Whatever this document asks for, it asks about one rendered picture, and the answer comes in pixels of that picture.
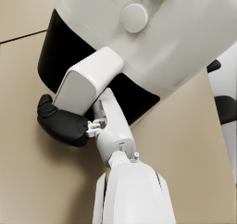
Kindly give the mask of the black air fryer drawer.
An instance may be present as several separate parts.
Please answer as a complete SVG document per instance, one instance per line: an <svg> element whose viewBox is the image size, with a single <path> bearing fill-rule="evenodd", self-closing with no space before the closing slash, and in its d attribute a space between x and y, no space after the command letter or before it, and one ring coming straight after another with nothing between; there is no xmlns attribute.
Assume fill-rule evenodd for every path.
<svg viewBox="0 0 237 224"><path fill-rule="evenodd" d="M94 50L52 14L38 63L38 75L54 96L56 107L94 119L93 104L110 88L126 120L132 124L159 102L121 72L122 59L110 48Z"/></svg>

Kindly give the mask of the white and black robot body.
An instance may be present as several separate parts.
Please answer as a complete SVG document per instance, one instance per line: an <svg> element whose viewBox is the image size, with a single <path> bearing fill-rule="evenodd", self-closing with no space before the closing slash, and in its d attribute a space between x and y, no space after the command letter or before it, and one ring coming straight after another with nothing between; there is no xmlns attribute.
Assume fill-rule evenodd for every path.
<svg viewBox="0 0 237 224"><path fill-rule="evenodd" d="M206 69L237 183L237 42Z"/></svg>

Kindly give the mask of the pale air fryer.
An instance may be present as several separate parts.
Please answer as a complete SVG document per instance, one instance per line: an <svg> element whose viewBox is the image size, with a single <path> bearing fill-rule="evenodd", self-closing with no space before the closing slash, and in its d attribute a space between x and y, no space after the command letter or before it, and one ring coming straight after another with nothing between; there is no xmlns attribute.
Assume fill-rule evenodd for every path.
<svg viewBox="0 0 237 224"><path fill-rule="evenodd" d="M124 66L107 83L129 123L237 41L237 0L56 0L38 75L56 93L67 70L107 46Z"/></svg>

